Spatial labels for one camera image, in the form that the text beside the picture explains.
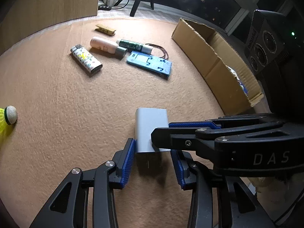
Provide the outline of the gloved right hand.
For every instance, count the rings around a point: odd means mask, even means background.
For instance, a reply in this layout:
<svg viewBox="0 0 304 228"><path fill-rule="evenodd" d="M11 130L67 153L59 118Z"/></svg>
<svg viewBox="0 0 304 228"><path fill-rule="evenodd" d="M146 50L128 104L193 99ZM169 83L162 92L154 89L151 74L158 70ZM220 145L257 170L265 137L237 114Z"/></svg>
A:
<svg viewBox="0 0 304 228"><path fill-rule="evenodd" d="M257 193L263 192L298 192L303 187L303 173L281 174L277 177L249 177Z"/></svg>

